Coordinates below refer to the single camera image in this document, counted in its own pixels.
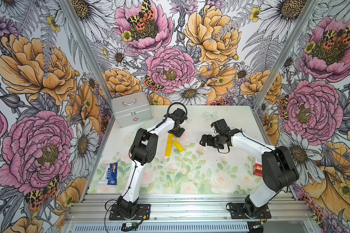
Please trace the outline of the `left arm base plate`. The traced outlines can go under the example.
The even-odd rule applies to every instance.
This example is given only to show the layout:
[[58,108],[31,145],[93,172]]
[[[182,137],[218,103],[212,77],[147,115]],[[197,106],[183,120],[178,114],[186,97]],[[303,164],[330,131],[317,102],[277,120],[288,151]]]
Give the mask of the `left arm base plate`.
[[114,204],[109,213],[109,220],[149,220],[151,213],[150,204],[137,204],[128,212],[125,212],[119,205]]

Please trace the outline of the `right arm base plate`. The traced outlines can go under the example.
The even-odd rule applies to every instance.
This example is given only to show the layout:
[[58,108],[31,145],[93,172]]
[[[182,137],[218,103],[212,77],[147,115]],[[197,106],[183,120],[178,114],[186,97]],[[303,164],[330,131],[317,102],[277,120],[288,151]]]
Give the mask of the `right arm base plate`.
[[248,203],[227,203],[226,210],[229,211],[232,219],[271,219],[271,212],[268,205],[263,207],[255,207]]

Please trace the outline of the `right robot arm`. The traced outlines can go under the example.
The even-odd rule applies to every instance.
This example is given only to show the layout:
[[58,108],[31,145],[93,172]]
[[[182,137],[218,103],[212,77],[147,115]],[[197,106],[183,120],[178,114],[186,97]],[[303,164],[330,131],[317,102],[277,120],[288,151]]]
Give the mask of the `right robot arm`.
[[211,124],[215,135],[203,135],[200,145],[217,150],[235,147],[253,155],[262,164],[262,183],[245,198],[243,207],[238,210],[247,218],[259,218],[265,206],[299,179],[299,172],[290,150],[285,146],[274,147],[246,136],[242,130],[231,129],[224,119]]

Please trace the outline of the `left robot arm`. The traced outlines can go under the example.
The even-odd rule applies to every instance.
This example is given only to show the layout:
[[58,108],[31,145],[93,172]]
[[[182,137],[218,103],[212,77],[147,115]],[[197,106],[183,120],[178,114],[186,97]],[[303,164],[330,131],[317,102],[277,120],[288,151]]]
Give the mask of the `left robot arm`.
[[158,138],[166,133],[181,137],[185,132],[182,124],[188,119],[188,110],[185,105],[170,113],[167,109],[164,118],[157,125],[148,129],[140,128],[129,149],[132,161],[131,171],[122,194],[117,199],[118,213],[125,218],[132,219],[137,211],[139,191],[147,165],[151,163],[157,153]]

